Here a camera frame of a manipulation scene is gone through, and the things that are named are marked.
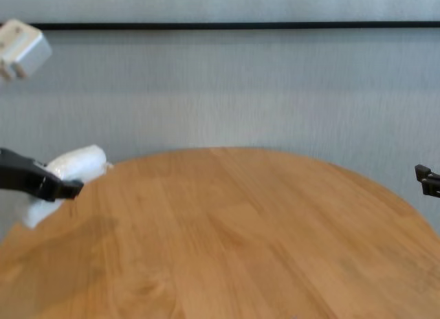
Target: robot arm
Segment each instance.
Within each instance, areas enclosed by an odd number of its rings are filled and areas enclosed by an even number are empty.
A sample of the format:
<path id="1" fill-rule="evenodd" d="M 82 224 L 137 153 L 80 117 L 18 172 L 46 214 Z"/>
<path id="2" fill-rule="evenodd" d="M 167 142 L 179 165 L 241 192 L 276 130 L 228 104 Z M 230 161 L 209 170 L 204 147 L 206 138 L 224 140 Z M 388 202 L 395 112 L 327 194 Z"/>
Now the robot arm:
<path id="1" fill-rule="evenodd" d="M 43 33 L 18 20 L 0 28 L 0 85 L 30 77 L 51 56 Z M 83 183 L 62 181 L 44 164 L 0 148 L 0 189 L 18 190 L 43 199 L 73 199 Z"/>

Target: round wooden table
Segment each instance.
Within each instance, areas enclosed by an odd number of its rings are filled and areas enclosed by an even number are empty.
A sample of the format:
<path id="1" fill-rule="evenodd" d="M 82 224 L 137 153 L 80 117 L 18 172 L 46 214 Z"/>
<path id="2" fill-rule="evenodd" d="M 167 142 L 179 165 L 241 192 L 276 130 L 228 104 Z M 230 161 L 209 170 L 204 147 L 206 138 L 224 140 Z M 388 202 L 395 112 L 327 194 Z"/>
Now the round wooden table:
<path id="1" fill-rule="evenodd" d="M 440 318 L 440 242 L 405 201 L 332 164 L 164 153 L 14 227 L 0 318 Z"/>

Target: white towel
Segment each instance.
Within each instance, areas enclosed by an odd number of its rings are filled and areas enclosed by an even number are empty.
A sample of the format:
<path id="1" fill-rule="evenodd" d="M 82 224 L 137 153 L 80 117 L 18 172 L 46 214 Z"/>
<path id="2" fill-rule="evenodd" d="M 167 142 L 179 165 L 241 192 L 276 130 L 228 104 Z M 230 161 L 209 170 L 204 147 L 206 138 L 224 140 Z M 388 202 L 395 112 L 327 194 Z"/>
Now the white towel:
<path id="1" fill-rule="evenodd" d="M 47 165 L 46 170 L 61 180 L 80 180 L 87 183 L 105 174 L 108 166 L 104 151 L 93 145 L 57 157 Z M 60 208 L 63 202 L 64 200 L 46 202 L 29 196 L 18 203 L 16 213 L 25 226 L 35 228 Z"/>

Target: white cloth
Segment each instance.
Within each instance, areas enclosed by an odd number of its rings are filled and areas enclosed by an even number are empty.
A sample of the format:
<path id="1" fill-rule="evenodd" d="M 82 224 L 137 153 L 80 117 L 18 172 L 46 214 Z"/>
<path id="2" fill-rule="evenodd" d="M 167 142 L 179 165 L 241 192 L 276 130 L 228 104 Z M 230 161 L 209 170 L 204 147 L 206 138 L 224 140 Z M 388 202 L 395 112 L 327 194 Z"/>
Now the white cloth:
<path id="1" fill-rule="evenodd" d="M 440 21 L 440 0 L 0 0 L 25 22 Z"/>
<path id="2" fill-rule="evenodd" d="M 68 152 L 50 162 L 46 170 L 61 180 L 80 180 L 83 183 L 105 174 L 108 167 L 104 151 L 96 145 Z M 22 223 L 35 228 L 63 204 L 64 200 L 46 202 L 34 197 L 26 197 L 16 206 Z"/>

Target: gray wall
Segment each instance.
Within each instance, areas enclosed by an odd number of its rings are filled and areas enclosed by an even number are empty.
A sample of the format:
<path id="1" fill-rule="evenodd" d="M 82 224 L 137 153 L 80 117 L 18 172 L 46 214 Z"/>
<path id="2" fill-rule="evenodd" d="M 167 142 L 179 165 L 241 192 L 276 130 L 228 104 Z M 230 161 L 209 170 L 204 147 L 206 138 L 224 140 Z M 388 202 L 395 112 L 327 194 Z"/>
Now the gray wall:
<path id="1" fill-rule="evenodd" d="M 266 146 L 346 166 L 440 231 L 438 30 L 49 32 L 54 56 L 0 91 L 0 144 L 40 160 L 99 144 L 112 162 Z M 13 196 L 3 195 L 3 224 Z"/>

